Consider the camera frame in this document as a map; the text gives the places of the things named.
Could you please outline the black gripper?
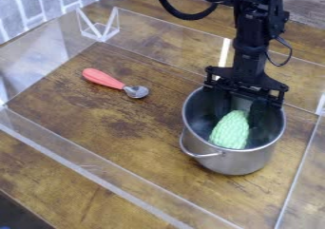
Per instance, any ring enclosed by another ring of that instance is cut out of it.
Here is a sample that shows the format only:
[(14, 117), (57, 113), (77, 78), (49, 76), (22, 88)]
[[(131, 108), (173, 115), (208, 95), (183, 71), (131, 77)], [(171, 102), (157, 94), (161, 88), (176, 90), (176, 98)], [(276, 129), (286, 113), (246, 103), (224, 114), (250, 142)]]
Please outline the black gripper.
[(231, 67), (205, 67), (205, 87), (215, 87), (212, 93), (213, 114), (220, 119), (231, 109), (231, 94), (242, 95), (252, 100), (248, 111), (251, 128), (263, 126), (268, 105), (280, 107), (286, 84), (274, 80), (264, 73), (264, 63), (270, 60), (267, 45), (248, 47), (238, 40), (232, 43), (235, 49)]

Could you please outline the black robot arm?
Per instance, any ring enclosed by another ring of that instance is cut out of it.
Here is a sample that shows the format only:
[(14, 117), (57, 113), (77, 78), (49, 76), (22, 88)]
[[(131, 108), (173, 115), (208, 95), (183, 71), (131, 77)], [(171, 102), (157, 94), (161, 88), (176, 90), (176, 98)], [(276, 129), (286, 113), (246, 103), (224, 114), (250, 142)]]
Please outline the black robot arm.
[(280, 42), (288, 12), (283, 0), (205, 0), (212, 5), (228, 4), (234, 8), (236, 36), (230, 67), (207, 67), (205, 84), (251, 99), (248, 124), (259, 127), (267, 115), (279, 113), (287, 85), (264, 73), (270, 61), (268, 42)]

